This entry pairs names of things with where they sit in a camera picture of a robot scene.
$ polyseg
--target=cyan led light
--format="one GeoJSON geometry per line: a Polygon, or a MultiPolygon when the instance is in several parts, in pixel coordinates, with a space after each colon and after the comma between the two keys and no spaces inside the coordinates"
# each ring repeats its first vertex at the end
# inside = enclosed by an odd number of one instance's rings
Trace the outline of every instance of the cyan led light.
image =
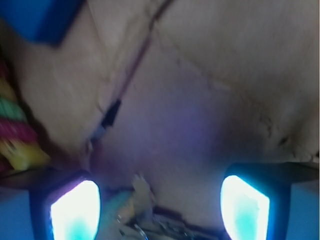
{"type": "Polygon", "coordinates": [[[100,193],[90,180],[78,184],[51,205],[55,240],[93,240],[100,219],[100,193]]]}
{"type": "Polygon", "coordinates": [[[233,240],[267,238],[270,199],[236,175],[224,179],[220,193],[224,227],[233,240]]]}

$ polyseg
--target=blurry object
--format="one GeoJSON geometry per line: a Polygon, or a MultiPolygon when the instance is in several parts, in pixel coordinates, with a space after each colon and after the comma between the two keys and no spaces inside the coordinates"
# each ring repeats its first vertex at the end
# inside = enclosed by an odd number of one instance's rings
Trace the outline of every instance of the blurry object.
{"type": "Polygon", "coordinates": [[[0,117],[27,122],[24,111],[13,101],[0,96],[0,117]]]}
{"type": "Polygon", "coordinates": [[[38,144],[25,144],[15,140],[1,140],[0,153],[15,170],[27,170],[46,166],[50,157],[38,144]]]}
{"type": "Polygon", "coordinates": [[[0,173],[13,169],[14,168],[10,165],[9,161],[4,156],[0,156],[0,173]]]}
{"type": "Polygon", "coordinates": [[[37,138],[37,133],[27,123],[0,118],[0,139],[34,144],[37,142],[37,138]]]}
{"type": "MultiPolygon", "coordinates": [[[[24,111],[14,102],[17,98],[6,81],[8,76],[6,63],[0,59],[0,154],[14,170],[46,166],[50,158],[39,147],[37,133],[27,124],[24,111]]],[[[3,164],[1,168],[0,165],[0,172],[7,166],[3,164]]]]}
{"type": "Polygon", "coordinates": [[[0,59],[0,79],[6,79],[9,76],[9,69],[4,60],[0,59]]]}
{"type": "Polygon", "coordinates": [[[141,215],[147,215],[151,218],[153,207],[155,206],[155,196],[142,175],[134,176],[132,186],[134,188],[132,196],[117,214],[117,220],[122,224],[126,224],[132,218],[140,217],[141,215]]]}
{"type": "Polygon", "coordinates": [[[10,101],[16,102],[17,97],[15,91],[9,85],[4,77],[0,76],[0,96],[10,101]]]}
{"type": "Polygon", "coordinates": [[[61,42],[83,0],[5,0],[0,17],[31,42],[61,42]]]}

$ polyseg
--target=colorful fabric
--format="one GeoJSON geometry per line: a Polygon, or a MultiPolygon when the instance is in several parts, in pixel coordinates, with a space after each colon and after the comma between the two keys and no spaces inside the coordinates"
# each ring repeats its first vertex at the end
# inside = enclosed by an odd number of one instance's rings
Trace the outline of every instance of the colorful fabric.
{"type": "Polygon", "coordinates": [[[13,102],[17,101],[15,91],[3,77],[0,77],[0,96],[13,102]]]}
{"type": "Polygon", "coordinates": [[[27,122],[24,111],[13,101],[0,96],[0,117],[27,122]]]}
{"type": "Polygon", "coordinates": [[[50,159],[38,144],[24,144],[15,140],[1,140],[0,154],[8,159],[15,170],[21,171],[44,167],[50,159]]]}
{"type": "Polygon", "coordinates": [[[37,133],[27,123],[0,118],[0,139],[36,143],[37,133]]]}

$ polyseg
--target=black light housing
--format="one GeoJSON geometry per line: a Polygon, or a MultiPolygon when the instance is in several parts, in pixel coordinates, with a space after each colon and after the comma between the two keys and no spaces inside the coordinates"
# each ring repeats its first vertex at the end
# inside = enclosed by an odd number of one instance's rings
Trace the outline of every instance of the black light housing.
{"type": "Polygon", "coordinates": [[[99,188],[84,170],[43,168],[0,178],[2,240],[93,240],[100,209],[99,188]]]}
{"type": "Polygon", "coordinates": [[[319,167],[315,167],[293,162],[230,166],[220,195],[230,237],[319,239],[319,167]]]}

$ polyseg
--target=blue object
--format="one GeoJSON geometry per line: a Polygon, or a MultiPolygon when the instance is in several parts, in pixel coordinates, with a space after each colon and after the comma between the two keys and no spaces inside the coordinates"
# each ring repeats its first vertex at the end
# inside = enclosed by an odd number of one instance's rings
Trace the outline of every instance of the blue object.
{"type": "Polygon", "coordinates": [[[58,44],[83,0],[2,0],[0,17],[31,42],[58,44]]]}

